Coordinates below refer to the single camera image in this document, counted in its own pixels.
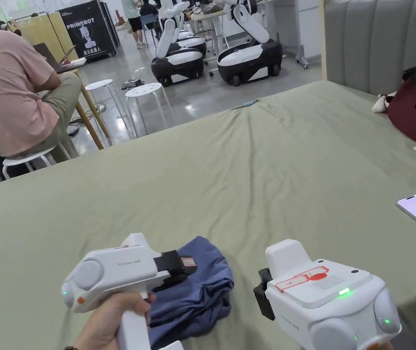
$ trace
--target white plush toy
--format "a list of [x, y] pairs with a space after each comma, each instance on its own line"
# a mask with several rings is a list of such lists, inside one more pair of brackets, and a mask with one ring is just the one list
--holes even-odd
[[387, 111], [387, 108], [389, 106], [389, 102], [386, 101], [386, 97], [394, 97], [396, 96], [397, 91], [395, 93], [389, 94], [389, 95], [378, 95], [380, 98], [378, 101], [376, 101], [375, 105], [371, 109], [375, 113], [384, 113]]

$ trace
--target laptop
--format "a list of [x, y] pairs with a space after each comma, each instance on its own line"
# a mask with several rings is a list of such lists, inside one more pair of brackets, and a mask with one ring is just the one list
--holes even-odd
[[64, 61], [72, 53], [75, 46], [72, 46], [72, 48], [65, 54], [65, 56], [58, 63], [45, 43], [42, 42], [40, 44], [33, 45], [33, 47], [36, 50], [36, 52], [38, 52], [46, 58], [46, 61], [50, 64], [50, 66], [53, 67], [56, 73], [59, 74], [77, 69], [78, 67], [83, 66], [87, 62], [86, 58], [80, 58], [69, 64], [64, 64]]

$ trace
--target caster wheel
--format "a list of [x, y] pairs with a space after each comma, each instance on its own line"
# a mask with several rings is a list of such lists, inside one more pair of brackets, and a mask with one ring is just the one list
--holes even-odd
[[240, 85], [240, 76], [234, 75], [232, 77], [232, 85], [233, 86], [239, 86]]
[[271, 77], [277, 77], [281, 71], [281, 68], [279, 67], [279, 64], [274, 64], [271, 67]]
[[199, 68], [194, 68], [191, 71], [191, 77], [193, 79], [200, 78], [202, 75], [203, 75], [203, 71], [201, 69], [199, 69]]
[[161, 85], [163, 85], [164, 87], [168, 87], [170, 85], [172, 85], [172, 79], [171, 78], [167, 78], [167, 77], [161, 77], [158, 79], [158, 82], [161, 83]]

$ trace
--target gray concrete floor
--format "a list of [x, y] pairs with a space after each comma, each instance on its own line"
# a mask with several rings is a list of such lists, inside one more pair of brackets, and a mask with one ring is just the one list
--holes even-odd
[[[115, 90], [119, 90], [122, 87], [122, 83], [131, 78], [141, 78], [146, 83], [156, 81], [149, 66], [155, 54], [155, 47], [150, 32], [147, 32], [149, 47], [143, 49], [136, 48], [135, 41], [128, 32], [120, 31], [118, 34], [122, 45], [119, 47], [116, 56], [89, 63], [79, 69], [78, 75], [85, 85], [103, 79], [113, 79]], [[209, 50], [211, 44], [208, 42], [207, 45]], [[206, 58], [210, 57], [214, 57], [213, 50], [210, 50], [206, 56]], [[174, 84], [166, 88], [165, 91], [175, 119], [172, 120], [167, 105], [163, 104], [169, 127], [173, 126], [174, 123], [176, 125], [187, 123], [209, 114], [234, 108], [256, 98], [280, 93], [321, 79], [320, 64], [310, 65], [308, 70], [305, 71], [296, 63], [292, 55], [283, 59], [281, 74], [278, 77], [254, 81], [239, 87], [227, 85], [217, 72], [214, 72], [214, 77], [210, 78], [208, 70], [215, 67], [216, 61], [211, 61], [209, 66], [205, 67], [205, 75], [203, 77]], [[118, 91], [118, 97], [124, 104], [126, 104], [126, 92]], [[102, 116], [111, 134], [111, 144], [134, 139], [135, 135], [131, 123], [127, 118], [123, 119], [119, 116], [119, 112], [114, 101], [110, 99], [111, 96], [107, 89], [95, 90], [93, 95], [96, 100], [108, 100], [106, 101], [107, 109], [102, 113]], [[83, 96], [80, 97], [80, 103], [85, 110], [88, 109], [88, 104]], [[139, 106], [148, 133], [158, 132], [165, 128], [158, 114], [154, 98], [149, 96], [142, 97], [139, 99]], [[144, 135], [142, 116], [137, 112], [134, 102], [130, 103], [129, 108], [132, 111], [138, 135]], [[78, 117], [78, 114], [75, 112], [73, 118]], [[98, 132], [104, 147], [107, 147], [109, 140], [106, 140], [104, 134], [97, 127], [94, 118], [91, 119], [91, 122]], [[74, 129], [76, 127], [69, 127], [69, 131]], [[98, 150], [85, 127], [80, 128], [78, 134], [73, 137], [73, 142], [79, 154], [96, 152]]]

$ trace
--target black banner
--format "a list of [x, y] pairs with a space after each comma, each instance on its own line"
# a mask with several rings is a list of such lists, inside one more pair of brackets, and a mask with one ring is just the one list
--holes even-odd
[[67, 7], [59, 13], [78, 57], [115, 52], [97, 1]]

